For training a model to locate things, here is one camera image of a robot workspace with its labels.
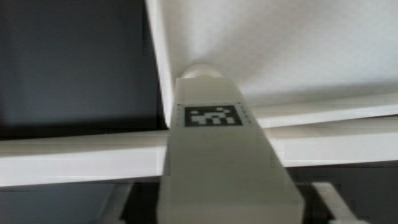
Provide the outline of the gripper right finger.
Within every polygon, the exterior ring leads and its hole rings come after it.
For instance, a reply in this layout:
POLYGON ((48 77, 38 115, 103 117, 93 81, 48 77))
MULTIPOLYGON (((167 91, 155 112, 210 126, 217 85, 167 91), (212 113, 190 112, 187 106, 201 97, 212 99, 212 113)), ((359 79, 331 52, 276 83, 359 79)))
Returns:
POLYGON ((333 184, 313 182, 311 185, 333 214, 329 224, 370 224, 357 218, 333 184))

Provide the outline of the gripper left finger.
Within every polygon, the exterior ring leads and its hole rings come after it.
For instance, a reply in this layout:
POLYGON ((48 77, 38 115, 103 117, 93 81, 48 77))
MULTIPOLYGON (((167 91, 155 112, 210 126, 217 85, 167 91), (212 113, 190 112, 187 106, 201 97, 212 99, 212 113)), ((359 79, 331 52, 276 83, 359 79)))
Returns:
POLYGON ((121 215, 128 203, 134 186, 134 183, 123 183, 116 185, 100 216, 100 224, 125 224, 125 221, 121 220, 121 215))

